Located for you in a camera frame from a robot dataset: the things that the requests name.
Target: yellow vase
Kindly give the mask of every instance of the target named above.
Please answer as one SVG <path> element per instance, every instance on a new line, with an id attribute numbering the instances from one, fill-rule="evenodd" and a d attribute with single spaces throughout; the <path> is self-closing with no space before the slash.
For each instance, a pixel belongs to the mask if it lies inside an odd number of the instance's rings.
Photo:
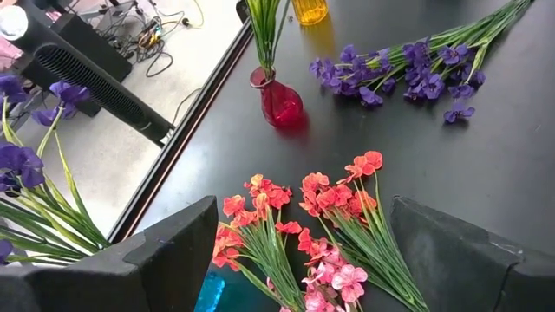
<path id="1" fill-rule="evenodd" d="M 323 20 L 328 14 L 325 0 L 291 0 L 295 15 L 301 25 L 312 25 Z"/>

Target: black tabletop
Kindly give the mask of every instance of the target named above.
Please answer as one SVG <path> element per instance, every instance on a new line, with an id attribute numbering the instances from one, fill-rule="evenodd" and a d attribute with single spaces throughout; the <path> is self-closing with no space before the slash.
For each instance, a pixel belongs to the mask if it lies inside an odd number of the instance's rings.
<path id="1" fill-rule="evenodd" d="M 286 22 L 275 64 L 277 79 L 303 98 L 308 128 L 283 133 L 266 123 L 260 94 L 248 82 L 257 67 L 254 42 L 249 42 L 194 132 L 178 132 L 166 147 L 175 150 L 187 139 L 137 230 L 207 194 L 215 194 L 220 205 L 224 197 L 246 195 L 243 182 L 255 173 L 298 190 L 307 173 L 340 179 L 355 156 L 376 150 L 384 157 L 384 206 L 401 194 L 555 254 L 555 2 L 535 1 L 493 45 L 484 67 L 487 81 L 471 99 L 476 114 L 466 126 L 444 125 L 447 96 L 433 106 L 417 107 L 403 100 L 404 86 L 375 110 L 335 97 L 320 88 L 309 63 L 316 56 L 337 59 L 349 43 L 369 52 L 420 39 L 478 20 L 507 0 L 328 2 L 330 16 L 316 26 Z M 317 221 L 296 204 L 300 195 L 294 191 L 284 217 L 323 236 Z M 295 250 L 291 243 L 288 251 L 300 279 L 305 258 Z M 220 272 L 236 285 L 231 286 L 234 308 L 227 310 L 278 309 L 240 274 Z M 388 303 L 381 296 L 371 289 L 365 302 L 381 311 L 396 310 L 384 308 Z"/>

